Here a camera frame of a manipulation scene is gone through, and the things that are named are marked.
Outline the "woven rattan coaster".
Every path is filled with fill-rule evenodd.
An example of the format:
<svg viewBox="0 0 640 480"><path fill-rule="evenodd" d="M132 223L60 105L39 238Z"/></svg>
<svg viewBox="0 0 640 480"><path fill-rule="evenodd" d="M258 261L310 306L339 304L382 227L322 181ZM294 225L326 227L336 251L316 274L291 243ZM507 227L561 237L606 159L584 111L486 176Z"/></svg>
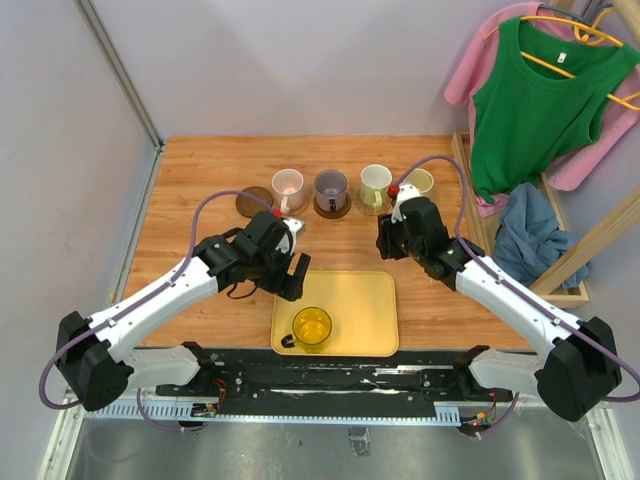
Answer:
<svg viewBox="0 0 640 480"><path fill-rule="evenodd" d="M288 209L287 211L284 211L282 209L278 209L277 212L279 213L281 218L297 217L300 214L304 213L307 210L308 206L309 206L309 200L306 200L303 204L301 204L296 209Z"/></svg>
<svg viewBox="0 0 640 480"><path fill-rule="evenodd" d="M389 211L391 200L385 192L358 190L356 193L356 207L365 215L377 216Z"/></svg>

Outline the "yellow transparent cup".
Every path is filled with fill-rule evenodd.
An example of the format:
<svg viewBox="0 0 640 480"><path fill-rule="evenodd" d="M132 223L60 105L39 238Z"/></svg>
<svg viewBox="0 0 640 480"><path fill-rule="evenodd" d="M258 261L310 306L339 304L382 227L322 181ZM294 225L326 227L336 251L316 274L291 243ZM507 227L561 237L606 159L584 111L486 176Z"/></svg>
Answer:
<svg viewBox="0 0 640 480"><path fill-rule="evenodd" d="M291 332L280 344L283 348L298 347L306 353L319 354L327 348L332 331L332 319L324 309L307 307L295 315Z"/></svg>

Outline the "white cup green handle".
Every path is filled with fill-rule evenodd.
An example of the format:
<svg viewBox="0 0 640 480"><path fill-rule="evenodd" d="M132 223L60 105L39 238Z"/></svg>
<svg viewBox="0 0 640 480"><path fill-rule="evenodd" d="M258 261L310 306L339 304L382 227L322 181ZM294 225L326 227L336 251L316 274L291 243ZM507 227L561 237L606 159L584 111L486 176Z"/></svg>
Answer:
<svg viewBox="0 0 640 480"><path fill-rule="evenodd" d="M391 171L383 165L368 165L361 171L359 199L366 211L377 214L387 210L392 179Z"/></svg>

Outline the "cream plastic cup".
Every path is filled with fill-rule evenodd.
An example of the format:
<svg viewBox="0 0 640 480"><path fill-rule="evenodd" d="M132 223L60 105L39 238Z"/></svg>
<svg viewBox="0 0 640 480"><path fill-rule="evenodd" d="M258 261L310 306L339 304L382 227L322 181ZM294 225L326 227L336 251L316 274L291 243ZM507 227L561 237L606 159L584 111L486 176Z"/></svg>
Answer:
<svg viewBox="0 0 640 480"><path fill-rule="evenodd" d="M412 184L422 196L427 196L434 187L434 178L429 171L416 168L407 175L403 183Z"/></svg>

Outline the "pink plastic cup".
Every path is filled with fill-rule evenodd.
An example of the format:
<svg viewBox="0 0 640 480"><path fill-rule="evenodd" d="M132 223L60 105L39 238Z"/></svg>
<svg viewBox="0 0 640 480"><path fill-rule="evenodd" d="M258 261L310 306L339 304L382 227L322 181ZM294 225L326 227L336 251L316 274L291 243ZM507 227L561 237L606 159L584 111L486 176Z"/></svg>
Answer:
<svg viewBox="0 0 640 480"><path fill-rule="evenodd" d="M298 170L288 168L276 172L271 187L278 209L296 209L308 200L304 177Z"/></svg>

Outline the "purple plastic cup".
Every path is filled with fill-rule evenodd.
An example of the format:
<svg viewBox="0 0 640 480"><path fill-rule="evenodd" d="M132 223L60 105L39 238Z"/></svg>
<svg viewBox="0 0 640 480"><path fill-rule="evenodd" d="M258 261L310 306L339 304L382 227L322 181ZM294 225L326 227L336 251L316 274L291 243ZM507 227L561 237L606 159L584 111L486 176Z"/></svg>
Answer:
<svg viewBox="0 0 640 480"><path fill-rule="evenodd" d="M346 203L347 179L337 170L325 170L314 180L315 202L325 212L337 212Z"/></svg>

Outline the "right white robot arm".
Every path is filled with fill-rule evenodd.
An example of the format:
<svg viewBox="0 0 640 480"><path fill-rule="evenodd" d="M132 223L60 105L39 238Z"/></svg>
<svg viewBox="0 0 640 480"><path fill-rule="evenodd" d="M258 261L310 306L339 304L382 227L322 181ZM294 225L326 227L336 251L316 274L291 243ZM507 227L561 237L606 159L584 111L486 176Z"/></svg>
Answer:
<svg viewBox="0 0 640 480"><path fill-rule="evenodd" d="M376 246L384 259L414 260L439 281L484 306L533 351L476 346L456 361L455 392L474 400L496 388L538 396L557 416L575 422L622 380L612 329L584 321L522 286L473 244L449 236L437 206L408 185L393 210L378 218Z"/></svg>

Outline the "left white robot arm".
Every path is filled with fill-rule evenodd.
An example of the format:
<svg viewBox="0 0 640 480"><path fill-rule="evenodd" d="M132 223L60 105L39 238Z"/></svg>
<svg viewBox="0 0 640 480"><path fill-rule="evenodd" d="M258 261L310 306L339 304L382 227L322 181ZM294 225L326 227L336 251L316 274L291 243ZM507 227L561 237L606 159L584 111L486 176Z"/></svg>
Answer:
<svg viewBox="0 0 640 480"><path fill-rule="evenodd" d="M207 393L214 371L198 347L142 352L138 344L188 307L246 281L286 301L300 299L311 260L295 252L304 229L298 218L261 211L243 228L203 239L171 271L120 303L89 317L66 315L54 364L79 404L97 411L127 391L165 384Z"/></svg>

